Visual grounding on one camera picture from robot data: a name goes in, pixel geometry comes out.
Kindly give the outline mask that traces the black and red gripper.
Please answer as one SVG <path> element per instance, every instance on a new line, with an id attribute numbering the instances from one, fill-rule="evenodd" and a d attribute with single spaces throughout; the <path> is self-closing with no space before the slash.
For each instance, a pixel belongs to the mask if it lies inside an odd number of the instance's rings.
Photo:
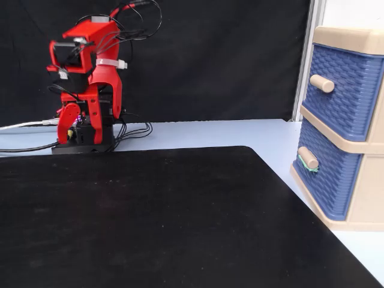
<path id="1" fill-rule="evenodd" d="M 48 74 L 52 78 L 52 84 L 48 87 L 48 90 L 58 95 L 61 95 L 62 93 L 74 95 L 75 98 L 70 99 L 69 102 L 82 102 L 78 94 L 83 94 L 87 91 L 89 78 L 93 76 L 92 71 L 85 74 L 70 73 L 67 71 L 49 71 Z M 61 101 L 62 104 L 66 104 L 68 102 L 68 100 Z M 94 129 L 94 143 L 101 143 L 103 140 L 103 128 L 98 97 L 90 96 L 87 99 L 87 102 L 91 125 Z M 57 126 L 59 143 L 67 142 L 68 130 L 79 115 L 80 107 L 76 103 L 68 103 L 63 108 Z"/>

